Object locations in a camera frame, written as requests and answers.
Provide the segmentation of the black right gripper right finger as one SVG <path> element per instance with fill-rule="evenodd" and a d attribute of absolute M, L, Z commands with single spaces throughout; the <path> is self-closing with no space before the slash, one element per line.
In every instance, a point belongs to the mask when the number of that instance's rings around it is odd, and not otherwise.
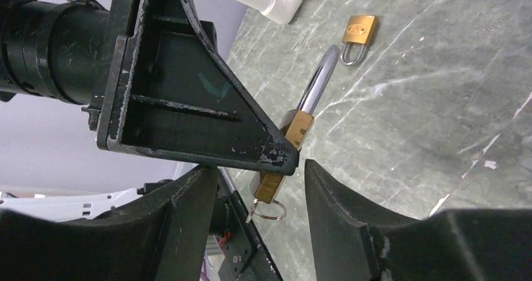
<path fill-rule="evenodd" d="M 531 211 L 448 209 L 424 220 L 389 210 L 308 159 L 318 280 L 530 280 Z"/>

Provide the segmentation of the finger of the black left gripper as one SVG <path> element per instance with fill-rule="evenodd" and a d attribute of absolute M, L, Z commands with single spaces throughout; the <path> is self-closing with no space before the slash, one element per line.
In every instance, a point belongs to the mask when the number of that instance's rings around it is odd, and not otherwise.
<path fill-rule="evenodd" d="M 299 154 L 216 49 L 193 0 L 112 0 L 99 148 L 291 175 Z"/>

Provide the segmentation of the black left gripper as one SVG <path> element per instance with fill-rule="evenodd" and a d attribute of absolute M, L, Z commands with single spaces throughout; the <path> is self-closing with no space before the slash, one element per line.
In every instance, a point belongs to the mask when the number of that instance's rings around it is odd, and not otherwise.
<path fill-rule="evenodd" d="M 1 0 L 1 101 L 102 102 L 110 16 L 97 0 Z"/>

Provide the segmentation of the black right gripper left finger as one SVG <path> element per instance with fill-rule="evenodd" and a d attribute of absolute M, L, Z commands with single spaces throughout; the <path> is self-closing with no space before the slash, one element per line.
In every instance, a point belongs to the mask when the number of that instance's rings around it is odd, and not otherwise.
<path fill-rule="evenodd" d="M 199 280 L 219 171 L 198 166 L 92 220 L 1 211 L 2 280 Z"/>

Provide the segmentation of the large brass padlock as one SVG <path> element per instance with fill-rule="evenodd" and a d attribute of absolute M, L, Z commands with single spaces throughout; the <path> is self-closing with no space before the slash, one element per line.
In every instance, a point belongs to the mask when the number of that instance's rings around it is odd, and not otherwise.
<path fill-rule="evenodd" d="M 312 78 L 295 109 L 288 111 L 280 124 L 281 133 L 295 147 L 302 149 L 303 143 L 314 123 L 314 111 L 327 87 L 340 56 L 338 46 L 330 46 L 321 58 Z M 260 172 L 250 183 L 253 197 L 270 204 L 277 195 L 285 176 Z"/>

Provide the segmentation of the silver key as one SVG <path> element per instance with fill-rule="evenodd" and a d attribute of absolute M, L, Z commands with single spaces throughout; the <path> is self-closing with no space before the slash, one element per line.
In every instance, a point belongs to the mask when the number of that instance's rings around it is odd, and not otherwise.
<path fill-rule="evenodd" d="M 254 199 L 251 202 L 250 209 L 248 211 L 248 215 L 247 215 L 247 218 L 245 220 L 246 224 L 250 223 L 251 220 L 253 219 L 253 217 L 257 214 L 257 208 L 258 208 L 259 202 L 260 201 L 258 199 Z"/>

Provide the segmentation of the small brass padlock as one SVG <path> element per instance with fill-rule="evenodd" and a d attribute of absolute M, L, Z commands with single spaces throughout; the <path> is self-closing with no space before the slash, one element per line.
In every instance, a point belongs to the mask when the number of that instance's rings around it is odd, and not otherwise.
<path fill-rule="evenodd" d="M 373 15 L 355 15 L 349 18 L 341 40 L 343 48 L 339 59 L 343 65 L 358 65 L 365 59 L 378 22 L 378 17 Z M 350 60 L 350 50 L 353 46 L 358 46 L 359 52 L 355 59 Z"/>

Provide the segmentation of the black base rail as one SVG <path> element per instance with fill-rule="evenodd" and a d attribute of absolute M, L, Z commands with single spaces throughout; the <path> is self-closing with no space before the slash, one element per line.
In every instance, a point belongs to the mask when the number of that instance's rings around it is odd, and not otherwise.
<path fill-rule="evenodd" d="M 226 168 L 218 173 L 218 192 L 206 246 L 207 255 L 222 255 L 220 280 L 282 280 L 254 222 L 246 222 L 247 206 Z"/>

